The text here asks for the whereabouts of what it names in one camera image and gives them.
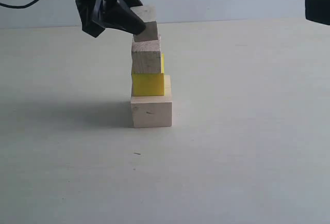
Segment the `stacked blocks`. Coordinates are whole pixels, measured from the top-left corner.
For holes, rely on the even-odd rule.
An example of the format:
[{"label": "stacked blocks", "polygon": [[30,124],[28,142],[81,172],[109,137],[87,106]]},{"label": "stacked blocks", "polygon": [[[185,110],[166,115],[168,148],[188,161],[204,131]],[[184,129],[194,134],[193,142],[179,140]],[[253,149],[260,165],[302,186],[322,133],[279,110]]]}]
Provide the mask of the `stacked blocks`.
[{"label": "stacked blocks", "polygon": [[155,8],[138,6],[131,10],[146,24],[146,30],[134,35],[132,42],[130,103],[134,127],[171,126],[171,80],[164,74]]}]

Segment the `block tower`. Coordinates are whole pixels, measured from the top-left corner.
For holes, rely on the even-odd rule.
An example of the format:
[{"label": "block tower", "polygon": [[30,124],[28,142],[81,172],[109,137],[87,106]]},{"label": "block tower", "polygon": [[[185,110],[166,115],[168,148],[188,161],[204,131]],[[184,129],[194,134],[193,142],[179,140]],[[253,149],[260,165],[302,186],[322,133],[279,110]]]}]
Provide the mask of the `block tower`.
[{"label": "block tower", "polygon": [[134,127],[172,126],[171,79],[164,74],[156,10],[137,6],[131,10],[146,24],[146,29],[133,36],[131,110]]}]

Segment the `unpainted wooden block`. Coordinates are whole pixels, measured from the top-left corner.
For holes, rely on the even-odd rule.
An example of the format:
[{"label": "unpainted wooden block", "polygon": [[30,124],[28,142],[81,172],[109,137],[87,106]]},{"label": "unpainted wooden block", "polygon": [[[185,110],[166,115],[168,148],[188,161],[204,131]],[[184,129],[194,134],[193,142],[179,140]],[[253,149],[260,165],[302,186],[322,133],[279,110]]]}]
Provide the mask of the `unpainted wooden block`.
[{"label": "unpainted wooden block", "polygon": [[131,10],[140,18],[146,25],[146,29],[134,35],[135,42],[152,41],[158,39],[158,28],[156,22],[156,9],[154,6],[136,6],[131,7]]},{"label": "unpainted wooden block", "polygon": [[164,54],[161,55],[161,73],[132,73],[135,97],[163,96],[164,91]]},{"label": "unpainted wooden block", "polygon": [[172,126],[171,79],[165,75],[165,95],[153,97],[131,97],[130,105],[134,127]]},{"label": "unpainted wooden block", "polygon": [[161,73],[160,36],[158,40],[132,42],[132,73]]}]

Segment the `yellow block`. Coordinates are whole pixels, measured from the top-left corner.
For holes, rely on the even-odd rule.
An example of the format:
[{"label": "yellow block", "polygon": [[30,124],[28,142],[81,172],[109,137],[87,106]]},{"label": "yellow block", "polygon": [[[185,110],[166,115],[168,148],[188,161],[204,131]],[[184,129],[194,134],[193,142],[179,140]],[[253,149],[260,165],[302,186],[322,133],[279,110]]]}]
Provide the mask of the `yellow block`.
[{"label": "yellow block", "polygon": [[133,96],[164,96],[164,54],[161,54],[161,73],[132,73]]}]

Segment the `small wooden cube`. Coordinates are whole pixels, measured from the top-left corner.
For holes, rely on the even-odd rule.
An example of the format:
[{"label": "small wooden cube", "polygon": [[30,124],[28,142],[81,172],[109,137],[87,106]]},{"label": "small wooden cube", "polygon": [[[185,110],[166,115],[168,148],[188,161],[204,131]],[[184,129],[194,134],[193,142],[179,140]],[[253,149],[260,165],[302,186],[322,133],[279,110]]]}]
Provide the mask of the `small wooden cube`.
[{"label": "small wooden cube", "polygon": [[132,73],[132,83],[135,97],[164,96],[164,54],[161,55],[160,73]]},{"label": "small wooden cube", "polygon": [[134,127],[172,126],[171,79],[165,75],[165,95],[153,97],[131,97]]},{"label": "small wooden cube", "polygon": [[135,42],[144,42],[158,40],[158,28],[156,22],[156,9],[153,6],[136,6],[131,7],[131,10],[140,18],[146,25],[146,29],[134,35]]},{"label": "small wooden cube", "polygon": [[160,36],[158,40],[132,42],[132,73],[161,73]]}]

